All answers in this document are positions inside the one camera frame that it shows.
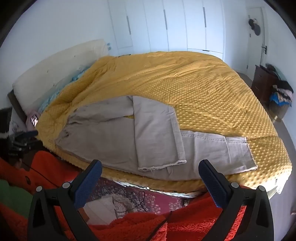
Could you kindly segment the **beige grey pants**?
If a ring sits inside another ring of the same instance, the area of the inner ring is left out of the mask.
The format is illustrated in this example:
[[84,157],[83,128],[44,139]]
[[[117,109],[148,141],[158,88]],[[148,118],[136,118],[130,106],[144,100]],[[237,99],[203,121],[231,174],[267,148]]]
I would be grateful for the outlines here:
[[225,175],[257,168],[246,138],[183,131],[173,107],[140,96],[77,108],[55,143],[83,161],[165,181],[199,179],[202,160]]

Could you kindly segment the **pink floral rug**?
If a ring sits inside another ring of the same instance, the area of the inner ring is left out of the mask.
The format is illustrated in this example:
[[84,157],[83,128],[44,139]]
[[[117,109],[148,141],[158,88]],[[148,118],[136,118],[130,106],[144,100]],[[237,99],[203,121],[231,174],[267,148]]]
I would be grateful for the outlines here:
[[132,212],[163,214],[185,207],[190,202],[189,198],[175,197],[135,187],[125,187],[106,178],[101,178],[87,201],[106,198],[114,204],[117,217],[123,217]]

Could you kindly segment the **black device on nightstand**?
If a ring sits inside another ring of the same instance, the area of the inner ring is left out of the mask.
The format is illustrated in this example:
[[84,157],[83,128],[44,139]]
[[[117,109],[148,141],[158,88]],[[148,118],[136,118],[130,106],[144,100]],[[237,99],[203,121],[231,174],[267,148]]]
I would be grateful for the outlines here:
[[1,109],[1,159],[14,165],[35,146],[38,131],[9,134],[12,108]]

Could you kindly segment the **smartphone with lit screen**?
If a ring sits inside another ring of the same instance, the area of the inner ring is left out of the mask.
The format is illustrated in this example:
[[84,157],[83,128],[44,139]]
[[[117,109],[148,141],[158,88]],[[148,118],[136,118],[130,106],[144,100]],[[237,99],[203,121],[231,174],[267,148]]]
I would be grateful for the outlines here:
[[39,117],[36,114],[33,114],[30,117],[30,122],[31,122],[31,124],[33,125],[34,128],[36,127],[38,121],[39,121]]

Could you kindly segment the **light blue fluffy pillow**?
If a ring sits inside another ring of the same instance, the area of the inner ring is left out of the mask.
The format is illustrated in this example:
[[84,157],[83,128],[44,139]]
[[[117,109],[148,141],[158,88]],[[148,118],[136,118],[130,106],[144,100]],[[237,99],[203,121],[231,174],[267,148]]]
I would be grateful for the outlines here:
[[65,88],[67,85],[71,84],[72,82],[77,81],[84,73],[86,70],[88,70],[90,67],[84,68],[82,71],[80,71],[77,75],[73,76],[71,80],[67,84],[62,84],[62,86],[56,90],[50,97],[48,97],[39,107],[38,113],[42,114],[43,111],[47,108],[47,106],[56,99],[56,97],[60,94],[60,92]]

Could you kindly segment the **cream padded headboard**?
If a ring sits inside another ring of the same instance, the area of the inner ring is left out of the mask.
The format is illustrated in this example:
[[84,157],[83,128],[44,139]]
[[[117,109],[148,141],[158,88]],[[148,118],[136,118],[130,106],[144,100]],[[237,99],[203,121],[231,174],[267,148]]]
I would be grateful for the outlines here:
[[104,40],[93,40],[55,53],[24,72],[13,91],[25,114],[42,103],[99,58],[109,55]]

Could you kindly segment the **laundry basket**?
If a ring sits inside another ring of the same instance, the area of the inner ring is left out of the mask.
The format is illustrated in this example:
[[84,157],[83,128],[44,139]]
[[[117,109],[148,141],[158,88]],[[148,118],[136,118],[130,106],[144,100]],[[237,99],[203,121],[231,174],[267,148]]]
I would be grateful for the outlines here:
[[276,102],[270,101],[268,106],[268,111],[271,117],[277,121],[281,122],[285,114],[287,113],[287,110],[289,109],[289,105],[285,104],[282,106],[279,106]]

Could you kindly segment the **pile of clothes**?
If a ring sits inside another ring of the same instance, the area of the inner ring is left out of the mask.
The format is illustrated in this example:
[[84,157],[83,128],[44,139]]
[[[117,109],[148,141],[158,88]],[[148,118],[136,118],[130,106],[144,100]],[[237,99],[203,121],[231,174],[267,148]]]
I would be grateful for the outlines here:
[[269,102],[274,102],[278,106],[292,106],[294,90],[288,83],[286,77],[276,66],[273,66],[269,63],[266,63],[265,66],[267,70],[269,70],[272,74],[275,74],[275,76],[278,78],[276,84],[272,86]]

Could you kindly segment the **dark wooden dresser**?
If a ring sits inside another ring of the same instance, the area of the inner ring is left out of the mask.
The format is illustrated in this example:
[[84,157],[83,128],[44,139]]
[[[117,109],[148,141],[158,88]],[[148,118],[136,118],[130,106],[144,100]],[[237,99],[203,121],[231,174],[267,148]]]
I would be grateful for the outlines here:
[[277,82],[278,77],[275,74],[262,65],[256,65],[251,90],[262,104],[268,105],[273,85],[277,84]]

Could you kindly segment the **white door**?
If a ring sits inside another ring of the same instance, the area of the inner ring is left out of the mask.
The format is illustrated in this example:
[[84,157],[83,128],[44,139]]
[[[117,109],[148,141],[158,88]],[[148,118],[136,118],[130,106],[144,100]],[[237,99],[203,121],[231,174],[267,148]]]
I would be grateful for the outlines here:
[[256,65],[260,65],[263,61],[263,54],[265,50],[265,27],[263,19],[263,11],[261,7],[249,8],[247,10],[248,20],[255,19],[261,27],[261,34],[256,36],[253,30],[249,27],[249,40],[248,40],[248,63],[246,69],[246,75],[253,80],[255,74]]

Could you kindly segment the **white wardrobe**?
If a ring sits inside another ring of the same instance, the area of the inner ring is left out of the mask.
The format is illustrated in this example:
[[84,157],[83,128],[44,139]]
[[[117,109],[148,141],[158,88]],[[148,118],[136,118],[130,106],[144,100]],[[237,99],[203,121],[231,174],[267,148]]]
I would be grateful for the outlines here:
[[223,59],[221,1],[108,1],[118,55],[191,51]]

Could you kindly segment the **black items on door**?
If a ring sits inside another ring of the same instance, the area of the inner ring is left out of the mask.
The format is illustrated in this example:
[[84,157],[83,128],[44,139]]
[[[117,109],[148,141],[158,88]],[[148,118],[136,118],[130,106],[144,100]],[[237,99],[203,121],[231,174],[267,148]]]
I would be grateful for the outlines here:
[[256,36],[259,36],[261,34],[261,27],[257,23],[257,20],[249,19],[248,24],[250,25],[251,30],[253,30]]

